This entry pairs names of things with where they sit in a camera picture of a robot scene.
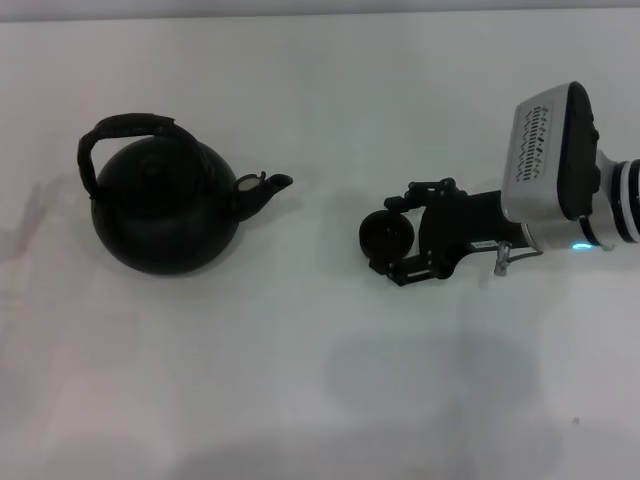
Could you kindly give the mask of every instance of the blue led light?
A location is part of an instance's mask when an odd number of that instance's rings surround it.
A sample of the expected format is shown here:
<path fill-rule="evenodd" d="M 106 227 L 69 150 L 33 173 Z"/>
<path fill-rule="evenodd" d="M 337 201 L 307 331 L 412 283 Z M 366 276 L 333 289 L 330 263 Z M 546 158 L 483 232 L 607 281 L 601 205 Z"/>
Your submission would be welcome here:
<path fill-rule="evenodd" d="M 574 243 L 573 245 L 571 245 L 571 248 L 573 250 L 591 250 L 593 248 L 593 245 L 590 245 L 588 243 Z"/>

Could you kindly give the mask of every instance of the white tabletop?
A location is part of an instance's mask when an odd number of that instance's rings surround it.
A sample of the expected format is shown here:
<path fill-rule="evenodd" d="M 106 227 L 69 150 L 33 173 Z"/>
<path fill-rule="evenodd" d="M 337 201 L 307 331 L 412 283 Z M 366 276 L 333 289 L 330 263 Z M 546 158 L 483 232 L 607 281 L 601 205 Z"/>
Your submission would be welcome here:
<path fill-rule="evenodd" d="M 640 10 L 0 25 L 0 478 L 636 479 L 639 248 L 398 288 L 357 231 L 412 180 L 499 188 L 567 81 L 636 158 L 639 42 Z M 132 271 L 75 155 L 134 111 L 295 183 L 214 268 Z"/>

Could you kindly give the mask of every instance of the kettle body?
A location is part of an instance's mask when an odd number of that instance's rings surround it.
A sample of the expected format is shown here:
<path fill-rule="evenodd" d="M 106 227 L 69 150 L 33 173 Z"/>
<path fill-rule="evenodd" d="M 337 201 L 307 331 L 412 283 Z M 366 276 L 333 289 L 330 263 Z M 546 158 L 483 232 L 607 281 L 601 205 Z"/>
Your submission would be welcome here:
<path fill-rule="evenodd" d="M 117 152 L 95 175 L 90 152 L 104 138 L 149 136 Z M 122 263 L 152 274 L 195 270 L 231 242 L 240 221 L 292 183 L 264 172 L 236 180 L 213 149 L 173 119 L 110 117 L 85 135 L 78 164 L 98 237 Z"/>

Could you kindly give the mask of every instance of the white wall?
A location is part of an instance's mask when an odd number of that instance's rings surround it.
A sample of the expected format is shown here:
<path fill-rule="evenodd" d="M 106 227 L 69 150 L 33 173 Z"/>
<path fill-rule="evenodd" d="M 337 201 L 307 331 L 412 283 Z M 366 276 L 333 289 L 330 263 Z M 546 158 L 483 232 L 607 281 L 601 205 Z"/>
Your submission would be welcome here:
<path fill-rule="evenodd" d="M 2 0 L 0 21 L 640 6 L 640 0 Z"/>

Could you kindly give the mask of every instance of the kettle spout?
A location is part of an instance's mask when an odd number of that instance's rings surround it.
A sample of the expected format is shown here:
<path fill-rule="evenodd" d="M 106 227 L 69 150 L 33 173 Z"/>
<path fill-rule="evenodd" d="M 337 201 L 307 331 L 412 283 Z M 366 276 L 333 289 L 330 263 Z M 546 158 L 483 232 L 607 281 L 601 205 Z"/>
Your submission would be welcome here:
<path fill-rule="evenodd" d="M 231 213 L 238 222 L 253 217 L 281 190 L 293 183 L 287 175 L 245 175 L 233 186 Z"/>

